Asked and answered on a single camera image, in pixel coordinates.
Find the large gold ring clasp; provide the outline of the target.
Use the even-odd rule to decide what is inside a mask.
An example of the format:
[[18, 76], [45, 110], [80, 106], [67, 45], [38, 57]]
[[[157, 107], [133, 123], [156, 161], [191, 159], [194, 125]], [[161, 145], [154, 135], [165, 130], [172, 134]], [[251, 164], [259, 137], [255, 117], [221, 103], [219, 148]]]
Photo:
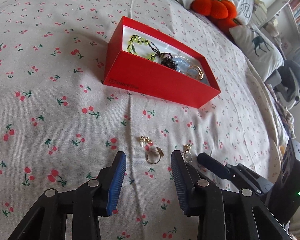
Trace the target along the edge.
[[202, 69], [197, 65], [189, 66], [188, 70], [186, 71], [186, 75], [198, 81], [202, 80], [205, 76]]

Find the red jewelry box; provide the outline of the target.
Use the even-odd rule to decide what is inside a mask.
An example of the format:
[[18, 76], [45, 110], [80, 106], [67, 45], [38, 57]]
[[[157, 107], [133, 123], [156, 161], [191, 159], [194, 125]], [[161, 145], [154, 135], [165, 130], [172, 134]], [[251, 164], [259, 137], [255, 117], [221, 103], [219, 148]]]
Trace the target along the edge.
[[[138, 55], [129, 53], [128, 41], [134, 34], [152, 41], [160, 51], [187, 58], [201, 68], [207, 83], [165, 67], [158, 60], [146, 59], [150, 50], [145, 47]], [[165, 33], [125, 16], [108, 44], [103, 83], [194, 108], [202, 107], [221, 92], [203, 55]]]

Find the gold charm earring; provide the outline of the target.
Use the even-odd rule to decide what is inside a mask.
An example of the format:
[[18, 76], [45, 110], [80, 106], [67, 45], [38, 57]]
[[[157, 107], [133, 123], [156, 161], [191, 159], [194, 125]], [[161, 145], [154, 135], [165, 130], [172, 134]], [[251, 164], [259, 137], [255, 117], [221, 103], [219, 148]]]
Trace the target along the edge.
[[183, 159], [186, 163], [191, 163], [193, 160], [193, 156], [191, 153], [191, 144], [186, 144], [183, 146], [184, 151], [182, 152]]

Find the gold star earring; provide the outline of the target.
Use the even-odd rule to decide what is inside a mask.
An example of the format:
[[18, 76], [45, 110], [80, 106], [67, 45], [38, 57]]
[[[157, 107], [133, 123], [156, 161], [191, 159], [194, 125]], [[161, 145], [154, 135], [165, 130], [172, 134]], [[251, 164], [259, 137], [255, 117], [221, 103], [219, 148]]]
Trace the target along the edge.
[[151, 144], [152, 140], [147, 136], [140, 136], [139, 137], [139, 144], [143, 147], [144, 144]]

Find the cherry print bedsheet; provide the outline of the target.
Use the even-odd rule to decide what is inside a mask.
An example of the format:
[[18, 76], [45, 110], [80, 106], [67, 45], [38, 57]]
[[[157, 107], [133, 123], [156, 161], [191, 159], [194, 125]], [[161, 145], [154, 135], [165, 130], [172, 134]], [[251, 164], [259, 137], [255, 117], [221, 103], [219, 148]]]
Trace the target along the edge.
[[[206, 57], [221, 89], [200, 109], [102, 83], [123, 16]], [[139, 144], [147, 136], [151, 144]], [[245, 55], [174, 0], [0, 0], [0, 239], [49, 188], [70, 191], [127, 156], [103, 239], [196, 239], [179, 207], [170, 155], [191, 144], [275, 181], [287, 133]]]

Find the grey office chair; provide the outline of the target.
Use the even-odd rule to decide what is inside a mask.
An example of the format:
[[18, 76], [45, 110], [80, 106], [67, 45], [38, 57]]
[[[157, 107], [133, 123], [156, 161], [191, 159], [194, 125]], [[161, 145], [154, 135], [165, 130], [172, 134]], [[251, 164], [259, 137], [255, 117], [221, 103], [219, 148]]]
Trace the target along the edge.
[[275, 93], [280, 93], [282, 104], [292, 109], [300, 102], [300, 65], [293, 60], [285, 60], [284, 65], [273, 71], [265, 81]]

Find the deer print pillow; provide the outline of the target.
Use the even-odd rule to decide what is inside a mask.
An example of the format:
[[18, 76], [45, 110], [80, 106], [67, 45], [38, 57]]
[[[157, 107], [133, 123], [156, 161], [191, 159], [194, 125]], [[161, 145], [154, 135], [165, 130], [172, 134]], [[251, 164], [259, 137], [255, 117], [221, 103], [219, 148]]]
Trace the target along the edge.
[[284, 59], [276, 46], [251, 23], [229, 29], [235, 44], [249, 59], [262, 81], [284, 65]]

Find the orange pumpkin plush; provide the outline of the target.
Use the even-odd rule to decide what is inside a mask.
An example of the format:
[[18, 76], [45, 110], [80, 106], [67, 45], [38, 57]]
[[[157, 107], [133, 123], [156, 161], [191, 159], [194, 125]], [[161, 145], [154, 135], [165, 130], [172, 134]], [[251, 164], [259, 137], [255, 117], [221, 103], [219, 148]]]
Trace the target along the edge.
[[236, 6], [229, 0], [194, 0], [191, 10], [207, 17], [226, 36], [230, 36], [229, 29], [239, 25]]

